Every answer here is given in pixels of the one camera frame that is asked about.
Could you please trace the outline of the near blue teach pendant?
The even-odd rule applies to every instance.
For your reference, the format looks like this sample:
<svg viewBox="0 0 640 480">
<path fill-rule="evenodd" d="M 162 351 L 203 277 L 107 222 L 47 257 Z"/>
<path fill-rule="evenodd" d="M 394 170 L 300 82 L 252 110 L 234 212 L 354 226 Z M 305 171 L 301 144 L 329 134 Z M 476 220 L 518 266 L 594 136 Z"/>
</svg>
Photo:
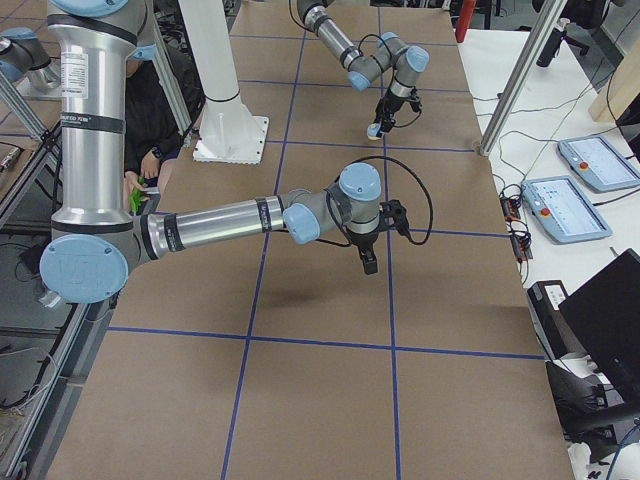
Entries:
<svg viewBox="0 0 640 480">
<path fill-rule="evenodd" d="M 604 239 L 613 233 L 569 176 L 525 180 L 522 194 L 534 218 L 559 244 Z"/>
</svg>

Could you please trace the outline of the seated person in black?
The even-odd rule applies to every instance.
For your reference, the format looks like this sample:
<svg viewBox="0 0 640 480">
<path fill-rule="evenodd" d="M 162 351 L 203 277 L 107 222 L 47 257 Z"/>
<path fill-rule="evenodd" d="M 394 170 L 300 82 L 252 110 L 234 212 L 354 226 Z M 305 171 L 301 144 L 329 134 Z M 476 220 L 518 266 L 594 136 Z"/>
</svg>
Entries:
<svg viewBox="0 0 640 480">
<path fill-rule="evenodd" d="M 126 61 L 125 120 L 123 202 L 128 205 L 135 190 L 165 190 L 183 145 L 151 61 Z"/>
</svg>

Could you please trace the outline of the red cylinder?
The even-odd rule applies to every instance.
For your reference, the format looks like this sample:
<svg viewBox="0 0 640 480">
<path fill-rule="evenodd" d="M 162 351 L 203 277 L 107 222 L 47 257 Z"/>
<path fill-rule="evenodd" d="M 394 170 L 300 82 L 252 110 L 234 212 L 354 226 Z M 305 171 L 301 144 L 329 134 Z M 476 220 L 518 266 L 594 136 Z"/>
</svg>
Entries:
<svg viewBox="0 0 640 480">
<path fill-rule="evenodd" d="M 476 8 L 476 0 L 463 0 L 460 4 L 459 16 L 455 25 L 455 39 L 458 44 L 463 43 L 470 27 Z"/>
</svg>

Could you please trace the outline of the aluminium frame post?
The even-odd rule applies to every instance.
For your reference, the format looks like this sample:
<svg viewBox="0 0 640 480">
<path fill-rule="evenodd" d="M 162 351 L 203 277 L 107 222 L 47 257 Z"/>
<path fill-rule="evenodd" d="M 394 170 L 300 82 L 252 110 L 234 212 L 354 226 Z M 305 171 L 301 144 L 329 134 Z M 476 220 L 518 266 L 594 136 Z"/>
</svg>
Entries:
<svg viewBox="0 0 640 480">
<path fill-rule="evenodd" d="M 561 13 L 566 4 L 567 0 L 543 2 L 539 17 L 529 33 L 482 136 L 478 146 L 478 153 L 481 156 L 488 157 L 497 143 L 532 67 L 537 64 L 540 57 L 552 58 L 556 52 L 562 32 L 567 25 L 567 22 L 561 19 Z"/>
</svg>

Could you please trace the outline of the black laptop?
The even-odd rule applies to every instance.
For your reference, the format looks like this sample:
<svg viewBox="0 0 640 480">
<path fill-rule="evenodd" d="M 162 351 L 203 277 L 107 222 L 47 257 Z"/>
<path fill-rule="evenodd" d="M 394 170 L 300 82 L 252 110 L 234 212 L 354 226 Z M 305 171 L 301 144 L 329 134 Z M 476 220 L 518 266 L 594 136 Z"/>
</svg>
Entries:
<svg viewBox="0 0 640 480">
<path fill-rule="evenodd" d="M 626 401 L 639 399 L 639 255 L 631 248 L 560 303 L 560 312 Z"/>
</svg>

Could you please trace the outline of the far blue teach pendant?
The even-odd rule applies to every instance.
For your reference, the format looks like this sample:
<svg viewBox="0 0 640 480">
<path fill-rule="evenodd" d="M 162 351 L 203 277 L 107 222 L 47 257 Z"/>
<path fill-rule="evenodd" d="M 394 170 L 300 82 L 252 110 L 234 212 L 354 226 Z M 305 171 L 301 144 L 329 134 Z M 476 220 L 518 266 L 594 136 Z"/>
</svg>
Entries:
<svg viewBox="0 0 640 480">
<path fill-rule="evenodd" d="M 602 135 L 561 140 L 557 148 L 569 167 L 597 192 L 639 186 L 639 173 Z"/>
</svg>

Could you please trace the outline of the black monitor stand base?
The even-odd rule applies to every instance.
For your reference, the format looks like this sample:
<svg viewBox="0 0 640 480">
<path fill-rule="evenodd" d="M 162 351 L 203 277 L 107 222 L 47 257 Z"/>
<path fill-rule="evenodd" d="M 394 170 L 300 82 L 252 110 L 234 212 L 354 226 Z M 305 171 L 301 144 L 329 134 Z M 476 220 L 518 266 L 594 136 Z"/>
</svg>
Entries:
<svg viewBox="0 0 640 480">
<path fill-rule="evenodd" d="M 587 443 L 592 451 L 618 444 L 622 428 L 639 418 L 639 401 L 625 401 L 596 376 L 580 378 L 553 362 L 545 364 L 565 438 Z"/>
</svg>

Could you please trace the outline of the blue teach pendant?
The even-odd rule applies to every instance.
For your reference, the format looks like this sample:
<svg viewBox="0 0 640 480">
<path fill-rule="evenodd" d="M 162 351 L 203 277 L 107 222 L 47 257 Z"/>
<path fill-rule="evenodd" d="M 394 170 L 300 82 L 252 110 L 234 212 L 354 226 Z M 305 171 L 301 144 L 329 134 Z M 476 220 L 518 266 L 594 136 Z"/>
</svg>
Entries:
<svg viewBox="0 0 640 480">
<path fill-rule="evenodd" d="M 569 176 L 525 180 L 522 194 L 534 218 L 559 244 L 604 239 L 613 233 Z"/>
<path fill-rule="evenodd" d="M 602 135 L 561 140 L 557 148 L 569 167 L 597 192 L 639 186 L 639 173 Z"/>
</svg>

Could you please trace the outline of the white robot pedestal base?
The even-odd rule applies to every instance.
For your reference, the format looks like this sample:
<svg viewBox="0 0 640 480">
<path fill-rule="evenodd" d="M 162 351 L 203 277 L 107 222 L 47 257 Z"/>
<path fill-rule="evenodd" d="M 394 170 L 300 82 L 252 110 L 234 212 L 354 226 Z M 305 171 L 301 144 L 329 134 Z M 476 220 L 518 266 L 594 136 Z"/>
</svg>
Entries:
<svg viewBox="0 0 640 480">
<path fill-rule="evenodd" d="M 205 97 L 194 159 L 258 164 L 269 119 L 252 115 L 242 101 L 223 3 L 185 0 L 179 6 Z"/>
</svg>

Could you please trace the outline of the blue and cream call bell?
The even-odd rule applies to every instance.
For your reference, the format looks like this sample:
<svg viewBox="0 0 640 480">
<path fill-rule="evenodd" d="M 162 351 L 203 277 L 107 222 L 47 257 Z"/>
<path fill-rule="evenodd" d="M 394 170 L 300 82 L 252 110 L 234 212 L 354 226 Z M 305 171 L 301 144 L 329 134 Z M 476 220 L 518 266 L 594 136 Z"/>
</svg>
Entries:
<svg viewBox="0 0 640 480">
<path fill-rule="evenodd" d="M 369 140 L 375 141 L 382 138 L 381 126 L 378 123 L 369 125 L 366 133 Z"/>
</svg>

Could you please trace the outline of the green object in hand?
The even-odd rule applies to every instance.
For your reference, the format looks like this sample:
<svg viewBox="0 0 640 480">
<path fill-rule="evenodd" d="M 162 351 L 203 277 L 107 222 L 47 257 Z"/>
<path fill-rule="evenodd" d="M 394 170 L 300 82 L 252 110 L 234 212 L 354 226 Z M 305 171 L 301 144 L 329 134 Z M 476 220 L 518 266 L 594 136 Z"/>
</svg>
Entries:
<svg viewBox="0 0 640 480">
<path fill-rule="evenodd" d="M 144 204 L 149 199 L 146 193 L 146 182 L 145 179 L 139 176 L 135 182 L 131 179 L 128 180 L 128 201 L 130 207 L 130 213 L 132 215 L 137 215 L 142 212 Z"/>
</svg>

